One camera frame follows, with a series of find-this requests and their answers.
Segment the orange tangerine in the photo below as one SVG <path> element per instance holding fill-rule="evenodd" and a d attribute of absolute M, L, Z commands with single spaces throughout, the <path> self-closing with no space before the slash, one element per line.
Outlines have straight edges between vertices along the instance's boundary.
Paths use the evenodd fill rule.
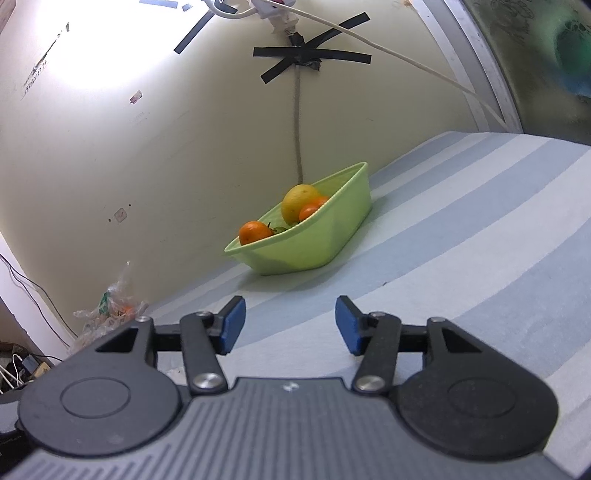
<path fill-rule="evenodd" d="M 328 200 L 328 196 L 320 196 L 311 202 L 308 202 L 308 204 L 305 204 L 301 207 L 300 212 L 298 212 L 298 221 L 303 222 L 305 219 L 308 219 L 308 217 L 311 217 L 311 215 L 317 212 L 322 205 L 328 202 Z"/>
<path fill-rule="evenodd" d="M 238 231 L 240 245 L 249 245 L 259 240 L 273 236 L 273 229 L 260 221 L 249 221 L 242 225 Z"/>

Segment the large yellow grapefruit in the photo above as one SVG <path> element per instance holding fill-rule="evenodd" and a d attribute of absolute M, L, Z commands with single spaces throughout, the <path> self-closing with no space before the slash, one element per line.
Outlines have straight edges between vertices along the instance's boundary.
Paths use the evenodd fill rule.
<path fill-rule="evenodd" d="M 321 196 L 322 194 L 317 188 L 315 188 L 315 186 L 308 184 L 295 185 L 286 195 L 284 195 L 283 200 L 280 203 L 280 213 L 281 217 L 283 217 L 283 221 L 286 222 L 287 225 L 296 224 L 301 209 Z"/>

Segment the clear plastic snack bag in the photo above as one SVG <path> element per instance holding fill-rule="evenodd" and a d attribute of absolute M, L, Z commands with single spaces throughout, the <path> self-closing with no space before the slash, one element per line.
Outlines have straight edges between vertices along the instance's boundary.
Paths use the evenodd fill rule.
<path fill-rule="evenodd" d="M 78 310 L 73 317 L 82 322 L 82 330 L 68 349 L 73 355 L 123 324 L 143 315 L 148 304 L 132 295 L 132 265 L 129 261 L 103 292 L 93 309 Z"/>

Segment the striped blue bed sheet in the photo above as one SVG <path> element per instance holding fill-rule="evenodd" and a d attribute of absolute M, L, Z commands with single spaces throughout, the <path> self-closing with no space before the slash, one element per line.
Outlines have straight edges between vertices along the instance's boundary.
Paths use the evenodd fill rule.
<path fill-rule="evenodd" d="M 370 180 L 373 208 L 331 263 L 259 276 L 235 265 L 153 307 L 160 324 L 245 297 L 228 378 L 351 380 L 335 300 L 422 325 L 444 317 L 548 382 L 547 455 L 590 463 L 590 149 L 529 135 L 445 133 Z"/>

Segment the green plastic basin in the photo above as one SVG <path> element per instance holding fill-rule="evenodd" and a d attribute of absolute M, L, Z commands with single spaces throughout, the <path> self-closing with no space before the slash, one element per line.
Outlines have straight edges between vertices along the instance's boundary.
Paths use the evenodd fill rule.
<path fill-rule="evenodd" d="M 330 263 L 370 213 L 368 172 L 369 165 L 360 162 L 318 180 L 312 186 L 329 198 L 318 213 L 290 226 L 276 205 L 259 218 L 276 229 L 276 234 L 245 246 L 235 238 L 224 254 L 260 275 L 311 270 Z"/>

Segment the black tape cross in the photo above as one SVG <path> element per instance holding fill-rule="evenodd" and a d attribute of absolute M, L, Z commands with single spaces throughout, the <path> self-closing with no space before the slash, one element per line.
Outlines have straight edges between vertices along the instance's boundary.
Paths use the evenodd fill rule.
<path fill-rule="evenodd" d="M 263 83 L 268 84 L 276 77 L 290 69 L 290 67 L 304 67 L 320 71 L 322 61 L 335 60 L 370 65 L 372 55 L 360 52 L 338 49 L 325 49 L 324 45 L 342 32 L 335 28 L 325 30 L 311 40 L 305 41 L 300 33 L 288 36 L 289 46 L 254 47 L 252 55 L 255 58 L 277 58 L 279 62 L 260 75 Z"/>

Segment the black tape strip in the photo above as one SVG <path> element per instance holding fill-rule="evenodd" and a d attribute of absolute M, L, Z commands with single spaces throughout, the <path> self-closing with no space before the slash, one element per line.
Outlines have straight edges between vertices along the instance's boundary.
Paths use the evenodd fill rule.
<path fill-rule="evenodd" d="M 192 40 L 197 36 L 197 34 L 204 29 L 209 21 L 213 18 L 213 14 L 211 11 L 202 16 L 197 23 L 188 31 L 188 33 L 181 39 L 181 41 L 176 45 L 174 48 L 174 52 L 176 54 L 183 53 L 184 49 L 192 42 Z"/>

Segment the white power strip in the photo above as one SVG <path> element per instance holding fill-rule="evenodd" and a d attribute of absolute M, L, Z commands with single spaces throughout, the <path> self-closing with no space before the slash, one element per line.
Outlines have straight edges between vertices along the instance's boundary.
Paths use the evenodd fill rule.
<path fill-rule="evenodd" d="M 290 36 L 296 32 L 298 18 L 290 11 L 271 6 L 270 3 L 262 0 L 252 0 L 250 5 L 256 9 L 260 18 L 270 21 L 274 33 Z"/>

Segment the small wall sticker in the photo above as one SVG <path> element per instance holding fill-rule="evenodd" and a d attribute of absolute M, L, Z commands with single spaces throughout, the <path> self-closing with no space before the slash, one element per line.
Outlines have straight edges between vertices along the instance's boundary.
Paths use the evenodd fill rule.
<path fill-rule="evenodd" d="M 123 222 L 127 218 L 127 213 L 124 208 L 119 208 L 115 214 L 114 218 L 118 223 Z"/>

